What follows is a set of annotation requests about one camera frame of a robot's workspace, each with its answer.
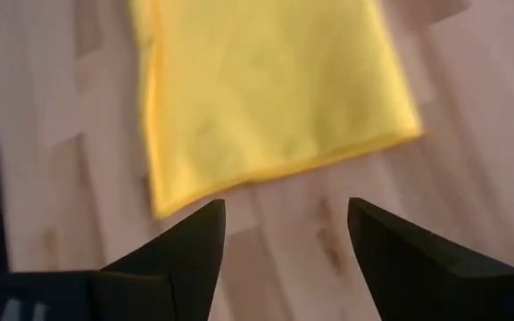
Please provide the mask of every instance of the microfiber towel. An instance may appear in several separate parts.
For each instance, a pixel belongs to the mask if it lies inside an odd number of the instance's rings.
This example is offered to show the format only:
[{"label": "microfiber towel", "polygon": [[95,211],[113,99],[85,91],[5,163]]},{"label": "microfiber towel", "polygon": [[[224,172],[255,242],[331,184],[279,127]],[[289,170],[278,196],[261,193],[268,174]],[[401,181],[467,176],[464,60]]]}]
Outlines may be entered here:
[{"label": "microfiber towel", "polygon": [[420,135],[374,0],[131,0],[157,216]]}]

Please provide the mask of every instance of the wooden floor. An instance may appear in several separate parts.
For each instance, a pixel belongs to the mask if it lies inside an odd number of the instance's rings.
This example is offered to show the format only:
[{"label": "wooden floor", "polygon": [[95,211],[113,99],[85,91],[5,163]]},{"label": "wooden floor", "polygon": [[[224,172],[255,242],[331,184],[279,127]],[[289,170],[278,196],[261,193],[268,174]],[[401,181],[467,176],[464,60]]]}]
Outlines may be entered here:
[{"label": "wooden floor", "polygon": [[[361,196],[514,265],[514,0],[384,0],[427,134],[243,185],[213,321],[379,319],[352,253]],[[201,206],[150,216],[127,0],[0,0],[0,167],[12,267],[96,268]]]}]

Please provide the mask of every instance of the yellow cloth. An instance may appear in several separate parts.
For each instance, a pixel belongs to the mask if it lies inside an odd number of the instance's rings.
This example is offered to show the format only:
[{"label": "yellow cloth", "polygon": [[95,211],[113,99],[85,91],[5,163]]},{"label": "yellow cloth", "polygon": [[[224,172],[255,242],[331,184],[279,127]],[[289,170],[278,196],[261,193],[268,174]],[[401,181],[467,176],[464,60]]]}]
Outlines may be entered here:
[{"label": "yellow cloth", "polygon": [[374,0],[131,0],[156,215],[418,136]]}]

